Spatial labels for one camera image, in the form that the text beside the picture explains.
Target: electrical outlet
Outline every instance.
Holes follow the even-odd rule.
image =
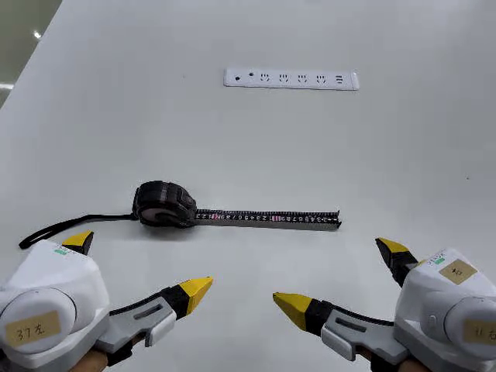
[[[288,71],[257,68],[227,68],[226,87],[293,88],[357,91],[360,88],[356,71]]]
[[[281,82],[283,84],[289,83],[288,74],[279,74],[279,82]]]

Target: gray floor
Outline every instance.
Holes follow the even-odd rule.
[[[0,0],[0,107],[60,3],[61,0]]]

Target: gray gripper finger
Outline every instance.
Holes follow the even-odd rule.
[[[357,346],[363,346],[391,364],[398,364],[408,356],[408,350],[393,337],[393,326],[381,325],[354,318],[333,310],[322,327],[324,344],[342,357],[353,361]]]
[[[174,327],[176,313],[162,298],[155,298],[139,307],[109,317],[110,325],[95,347],[115,353],[140,333],[146,333],[145,346],[152,346]]]

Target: finger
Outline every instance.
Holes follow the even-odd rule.
[[[431,372],[417,360],[406,360],[400,366],[398,372]]]
[[[101,372],[108,364],[107,354],[90,350],[71,369],[71,372]]]

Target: green sticker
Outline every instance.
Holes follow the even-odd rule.
[[[59,253],[61,254],[62,256],[65,256],[67,254],[67,251],[65,250],[54,250],[55,253]]]

